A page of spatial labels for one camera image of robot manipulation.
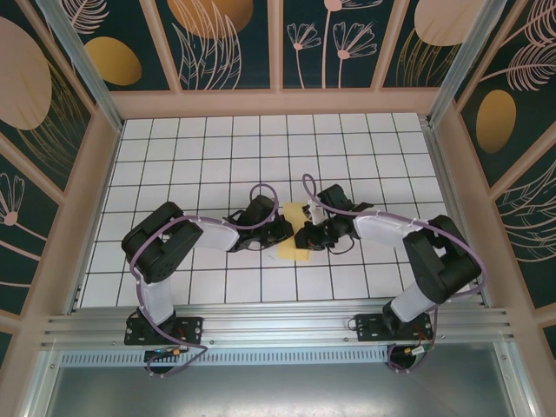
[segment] metal base plate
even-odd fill
[[[421,331],[428,339],[433,338],[431,319],[428,314],[421,314],[411,323],[392,336],[382,321],[382,314],[358,314],[355,316],[358,341],[418,341]]]
[[[123,344],[127,346],[168,346],[172,342],[160,336],[145,320],[132,318],[126,321]],[[177,317],[170,333],[172,337],[188,343],[201,343],[202,317]]]

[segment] yellow sponge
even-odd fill
[[[303,214],[303,206],[304,204],[298,202],[286,202],[284,204],[284,217],[288,222],[292,223],[294,234],[296,234],[307,221],[307,217]],[[308,261],[309,251],[296,248],[295,239],[292,236],[278,245],[278,257],[294,261]]]

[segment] flower illustration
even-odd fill
[[[339,89],[341,88],[341,67],[344,60],[376,53],[376,43],[372,43],[374,39],[372,26],[372,23],[367,25],[354,23],[346,32],[345,22],[334,25],[334,43],[340,58],[340,68],[338,69]]]
[[[302,23],[299,25],[299,29],[295,23],[291,23],[287,26],[289,40],[292,41],[295,49],[295,58],[297,59],[297,73],[299,75],[299,81],[301,83],[301,88],[305,88],[303,83],[303,77],[301,76],[301,66],[299,63],[299,51],[308,50],[309,48],[314,48],[321,45],[321,39],[316,37],[317,31],[314,28],[314,23],[306,24]]]
[[[354,0],[324,0],[324,6],[328,11],[340,11],[342,9],[367,9],[369,7],[378,6],[382,0],[363,0],[356,2]]]
[[[330,26],[330,15],[335,11],[340,10],[357,10],[367,9],[369,7],[378,6],[382,0],[324,0],[324,7],[327,8],[327,20],[324,25],[324,42],[322,46],[322,68],[321,68],[321,82],[322,88],[327,87],[327,44],[328,44],[328,27]]]
[[[14,176],[10,184],[10,178],[6,173],[0,174],[0,224],[13,226],[17,223],[17,212],[21,207],[25,181],[19,176]]]

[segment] white tile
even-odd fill
[[[205,136],[232,136],[232,117],[207,117]]]
[[[437,215],[448,215],[446,206],[443,202],[430,202],[417,204],[419,217],[425,220],[431,220]]]
[[[303,177],[303,174],[310,174],[315,179],[318,179],[320,177],[319,163],[316,156],[298,156],[296,158],[289,158],[289,169],[291,172],[292,181],[300,181]]]
[[[381,179],[381,185],[386,204],[390,202],[414,202],[414,194],[407,178]]]
[[[101,223],[99,241],[119,241],[131,230],[133,213],[105,213]]]
[[[275,189],[276,194],[278,195],[280,207],[283,207],[285,202],[292,201],[289,182],[268,182],[268,185]],[[269,189],[261,189],[260,194],[265,195],[268,198],[274,198]]]
[[[199,184],[170,185],[169,201],[182,210],[197,210]]]
[[[341,133],[340,115],[314,115],[316,133]]]
[[[296,261],[295,266],[298,268],[305,268],[305,267],[319,267],[319,266],[327,266],[330,264],[329,255],[327,250],[312,250],[309,252],[309,260],[308,261]]]
[[[261,135],[286,135],[285,116],[261,116]]]
[[[120,242],[98,242],[95,244],[90,272],[122,272],[125,254]]]
[[[345,156],[319,156],[319,168],[323,179],[349,178],[348,161]]]
[[[137,211],[156,210],[168,200],[169,185],[145,185],[139,190]]]
[[[201,184],[199,209],[227,209],[229,184]]]
[[[188,184],[201,180],[201,161],[174,161],[173,184]]]
[[[435,176],[428,154],[404,155],[409,176]]]
[[[340,115],[341,129],[344,133],[368,132],[367,118],[365,115]]]
[[[261,136],[261,156],[288,156],[288,137]]]
[[[240,250],[228,253],[228,269],[259,268],[261,254],[254,250]]]
[[[371,135],[368,133],[344,134],[346,143],[346,154],[348,155],[370,155],[373,154]]]
[[[203,159],[201,182],[229,182],[229,159]]]
[[[172,176],[172,162],[146,162],[142,172],[141,184],[169,184]]]
[[[230,158],[232,156],[231,137],[206,137],[205,148],[202,157],[211,158]]]
[[[401,150],[405,154],[426,154],[428,153],[425,137],[421,132],[399,133]]]
[[[263,301],[295,301],[295,268],[262,270]]]
[[[376,164],[381,178],[407,177],[406,164],[402,155],[377,155]]]
[[[232,182],[258,182],[259,178],[259,158],[232,160]]]
[[[351,185],[354,189],[355,204],[360,202],[382,204],[384,202],[379,180],[351,180]]]
[[[334,298],[368,298],[365,269],[362,265],[331,267]]]
[[[155,119],[150,138],[155,137],[177,137],[177,127],[180,119]]]
[[[149,141],[147,161],[171,161],[174,151],[175,139],[153,139]]]
[[[261,270],[235,269],[226,275],[226,302],[260,302]]]
[[[143,162],[119,162],[116,164],[112,185],[139,185]]]
[[[363,263],[363,257],[361,255],[361,245],[359,241],[354,240],[354,246],[349,249],[352,245],[351,240],[348,236],[343,236],[336,243],[335,248],[330,249],[330,265],[359,265]],[[335,255],[334,253],[349,251],[342,255]]]
[[[184,117],[180,119],[178,137],[204,137],[205,117]]]
[[[365,263],[394,263],[396,253],[394,248],[375,241],[361,240],[363,260]]]
[[[193,269],[225,269],[226,252],[219,249],[196,248],[193,254]]]
[[[349,176],[351,178],[378,178],[376,161],[373,155],[348,156]]]
[[[415,113],[394,113],[394,123],[399,132],[421,132],[419,118]]]
[[[249,191],[257,182],[232,182],[229,195],[229,207],[232,209],[246,209],[249,205]]]
[[[175,159],[201,159],[203,146],[202,137],[178,139],[175,146]]]
[[[189,304],[223,304],[226,271],[193,271]]]
[[[148,140],[122,141],[118,162],[144,161],[147,155]]]
[[[232,138],[233,158],[258,158],[259,136],[236,136]]]
[[[175,271],[170,276],[171,299],[175,306],[189,304],[189,288],[191,287],[191,271]]]
[[[110,187],[106,211],[134,211],[139,187]]]
[[[371,132],[395,132],[391,113],[367,113],[368,127]]]
[[[312,115],[289,115],[288,134],[314,133]]]
[[[333,185],[339,185],[344,192],[344,195],[351,201],[354,200],[354,195],[351,192],[351,182],[349,180],[321,180],[321,189],[324,191]]]
[[[398,265],[367,265],[365,269],[371,298],[395,297],[403,292]]]
[[[290,156],[316,156],[316,140],[314,135],[289,135]]]
[[[189,253],[185,256],[185,258],[183,258],[183,261],[177,267],[178,271],[185,271],[185,270],[193,269],[193,253],[194,252],[195,251],[193,249],[190,250]]]
[[[118,307],[137,307],[139,301],[137,300],[137,280],[130,273],[126,272],[122,277],[122,286],[120,287],[120,294],[118,295]]]
[[[259,116],[234,117],[234,136],[259,135]]]
[[[137,226],[151,214],[150,211],[136,211],[133,216],[133,227]]]
[[[300,301],[332,300],[330,268],[298,268],[297,291]]]
[[[122,139],[149,139],[153,119],[128,120]]]
[[[414,189],[415,201],[417,202],[443,202],[442,193],[438,181],[434,177],[411,178],[411,186]]]
[[[386,211],[395,215],[403,215],[408,219],[418,219],[417,206],[414,202],[404,204],[387,204]]]
[[[115,307],[122,274],[89,274],[81,307]]]
[[[403,289],[407,289],[415,282],[415,276],[413,270],[411,269],[411,265],[408,263],[401,263],[400,272]]]
[[[263,268],[293,267],[295,262],[291,259],[278,257],[278,246],[274,245],[261,252],[261,265]]]
[[[288,159],[263,159],[261,161],[261,181],[289,181]]]
[[[324,155],[345,155],[344,139],[339,135],[317,135],[316,142],[319,156]]]
[[[395,133],[371,134],[375,154],[400,154],[400,142]]]

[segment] white grid floor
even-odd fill
[[[221,218],[246,208],[259,181],[277,190],[281,206],[305,202],[305,172],[322,189],[340,184],[355,203],[410,218],[446,213],[416,114],[129,120],[79,307],[137,305],[120,242],[163,202]],[[313,252],[309,262],[278,259],[276,248],[196,249],[171,280],[174,304],[183,305],[389,297],[414,278],[405,253],[356,241],[344,255]]]

